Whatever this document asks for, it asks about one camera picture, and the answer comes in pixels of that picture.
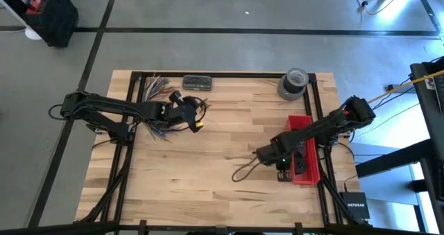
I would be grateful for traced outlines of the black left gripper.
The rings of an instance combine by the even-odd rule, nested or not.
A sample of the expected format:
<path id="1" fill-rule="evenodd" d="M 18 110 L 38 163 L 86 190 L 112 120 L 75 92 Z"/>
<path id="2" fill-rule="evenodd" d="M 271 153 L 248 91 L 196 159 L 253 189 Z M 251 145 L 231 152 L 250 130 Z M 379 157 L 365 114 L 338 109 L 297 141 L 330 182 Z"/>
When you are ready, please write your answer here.
<path id="1" fill-rule="evenodd" d="M 201 128 L 196 127 L 198 114 L 203 114 L 207 107 L 206 102 L 195 96 L 182 97 L 179 91 L 174 91 L 169 96 L 169 100 L 176 104 L 167 111 L 167 125 L 165 132 L 179 132 L 190 129 L 193 133 L 198 132 Z"/>

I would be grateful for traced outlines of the black Netgear network switch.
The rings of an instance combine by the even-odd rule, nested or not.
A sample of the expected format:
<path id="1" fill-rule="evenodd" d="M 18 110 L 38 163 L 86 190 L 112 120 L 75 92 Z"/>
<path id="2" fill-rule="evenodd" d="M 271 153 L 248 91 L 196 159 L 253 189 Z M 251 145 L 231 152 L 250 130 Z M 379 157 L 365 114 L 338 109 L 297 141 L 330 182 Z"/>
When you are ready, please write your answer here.
<path id="1" fill-rule="evenodd" d="M 364 192 L 340 192 L 349 212 L 358 219 L 369 220 L 370 214 Z"/>

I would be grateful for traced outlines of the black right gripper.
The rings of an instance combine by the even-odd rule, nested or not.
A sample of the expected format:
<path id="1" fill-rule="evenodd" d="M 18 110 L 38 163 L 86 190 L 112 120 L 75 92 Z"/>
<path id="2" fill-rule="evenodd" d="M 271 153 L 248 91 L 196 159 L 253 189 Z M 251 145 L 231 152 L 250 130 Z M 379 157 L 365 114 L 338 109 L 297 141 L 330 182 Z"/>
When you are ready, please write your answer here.
<path id="1" fill-rule="evenodd" d="M 282 150 L 275 142 L 253 151 L 253 161 L 265 166 L 275 165 L 278 182 L 290 182 L 290 165 L 292 152 Z"/>

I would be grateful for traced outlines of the red plastic bin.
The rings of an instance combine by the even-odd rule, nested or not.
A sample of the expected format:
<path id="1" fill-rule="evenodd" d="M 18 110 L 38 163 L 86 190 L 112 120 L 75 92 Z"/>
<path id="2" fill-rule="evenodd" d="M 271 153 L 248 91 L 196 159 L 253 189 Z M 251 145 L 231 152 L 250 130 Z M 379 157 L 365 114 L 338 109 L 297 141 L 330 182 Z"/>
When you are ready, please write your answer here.
<path id="1" fill-rule="evenodd" d="M 306 115 L 288 115 L 286 130 L 293 131 L 303 129 L 308 125 L 311 125 L 312 119 Z M 297 160 L 294 154 L 291 157 L 290 176 L 291 182 L 296 185 L 315 185 L 320 180 L 320 174 L 318 169 L 318 153 L 315 143 L 315 139 L 311 138 L 306 140 L 306 157 L 305 162 L 307 164 L 307 170 L 302 175 L 294 174 L 294 162 Z"/>

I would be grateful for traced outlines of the black tool bag red top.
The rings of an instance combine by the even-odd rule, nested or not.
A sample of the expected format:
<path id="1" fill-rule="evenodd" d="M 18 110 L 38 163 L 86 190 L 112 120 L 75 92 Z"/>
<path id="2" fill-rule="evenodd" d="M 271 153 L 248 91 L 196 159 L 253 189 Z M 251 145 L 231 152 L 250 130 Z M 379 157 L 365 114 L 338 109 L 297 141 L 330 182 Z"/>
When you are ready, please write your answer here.
<path id="1" fill-rule="evenodd" d="M 25 5 L 25 22 L 48 46 L 68 46 L 79 21 L 71 0 L 26 0 Z"/>

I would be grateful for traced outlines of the black tape roll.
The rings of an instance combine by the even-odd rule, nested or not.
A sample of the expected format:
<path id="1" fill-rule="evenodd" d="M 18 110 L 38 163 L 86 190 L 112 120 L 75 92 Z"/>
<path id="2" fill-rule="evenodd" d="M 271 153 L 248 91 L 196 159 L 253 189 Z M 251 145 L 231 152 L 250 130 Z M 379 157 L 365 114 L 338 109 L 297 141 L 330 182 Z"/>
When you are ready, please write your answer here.
<path id="1" fill-rule="evenodd" d="M 309 82 L 309 76 L 306 71 L 300 68 L 292 68 L 287 71 L 283 87 L 292 94 L 301 92 L 307 83 Z"/>

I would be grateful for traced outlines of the grey tape roll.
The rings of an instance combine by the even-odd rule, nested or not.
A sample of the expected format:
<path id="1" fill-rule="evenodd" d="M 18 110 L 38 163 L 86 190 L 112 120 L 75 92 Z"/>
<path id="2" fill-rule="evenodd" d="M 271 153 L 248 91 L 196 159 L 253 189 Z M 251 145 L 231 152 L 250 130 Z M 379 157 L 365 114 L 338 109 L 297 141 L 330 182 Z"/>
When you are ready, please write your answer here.
<path id="1" fill-rule="evenodd" d="M 302 86 L 296 87 L 292 92 L 285 87 L 286 85 L 290 87 L 293 86 L 287 79 L 282 77 L 277 86 L 277 94 L 286 101 L 296 101 L 301 98 L 306 91 L 306 86 Z"/>

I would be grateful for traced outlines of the white and black tower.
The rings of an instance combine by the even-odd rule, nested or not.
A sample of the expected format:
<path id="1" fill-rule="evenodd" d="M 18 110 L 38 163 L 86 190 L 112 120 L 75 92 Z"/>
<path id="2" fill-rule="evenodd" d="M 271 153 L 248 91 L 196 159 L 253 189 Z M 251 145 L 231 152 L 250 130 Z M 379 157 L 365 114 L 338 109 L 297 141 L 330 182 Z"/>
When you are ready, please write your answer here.
<path id="1" fill-rule="evenodd" d="M 0 0 L 0 5 L 7 9 L 12 16 L 24 26 L 24 34 L 30 40 L 42 40 L 42 38 L 26 23 L 24 14 L 26 5 L 24 0 Z"/>

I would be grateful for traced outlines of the black aluminium table frame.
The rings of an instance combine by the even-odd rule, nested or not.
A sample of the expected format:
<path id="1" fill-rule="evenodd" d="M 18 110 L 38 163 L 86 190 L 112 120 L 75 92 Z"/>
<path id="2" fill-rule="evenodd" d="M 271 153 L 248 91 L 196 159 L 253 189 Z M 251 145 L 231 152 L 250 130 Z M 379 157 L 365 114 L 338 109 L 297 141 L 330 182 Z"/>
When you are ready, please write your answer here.
<path id="1" fill-rule="evenodd" d="M 338 104 L 335 92 L 306 93 L 305 100 L 288 103 L 273 87 L 277 73 L 215 73 L 210 101 L 209 130 L 181 132 L 168 141 L 151 143 L 144 128 L 135 130 L 127 149 L 111 145 L 96 148 L 91 157 L 79 213 L 94 205 L 120 172 L 123 158 L 129 169 L 118 191 L 107 203 L 113 217 L 66 225 L 0 231 L 0 235 L 121 235 L 136 231 L 212 232 L 216 234 L 292 233 L 301 235 L 435 235 L 423 232 L 337 225 L 329 222 L 322 189 L 272 181 L 261 169 L 254 181 L 234 183 L 229 175 L 247 159 L 248 149 L 263 145 L 290 113 L 317 114 L 320 99 Z"/>

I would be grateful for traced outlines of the clear plastic bit case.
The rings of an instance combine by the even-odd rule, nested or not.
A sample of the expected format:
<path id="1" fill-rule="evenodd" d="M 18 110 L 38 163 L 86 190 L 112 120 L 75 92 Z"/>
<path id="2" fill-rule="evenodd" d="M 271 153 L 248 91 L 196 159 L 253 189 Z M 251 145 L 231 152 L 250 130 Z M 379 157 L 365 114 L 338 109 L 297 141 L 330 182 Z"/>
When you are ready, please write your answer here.
<path id="1" fill-rule="evenodd" d="M 211 91 L 212 77 L 185 75 L 182 79 L 182 88 L 188 90 L 196 90 L 196 91 Z"/>

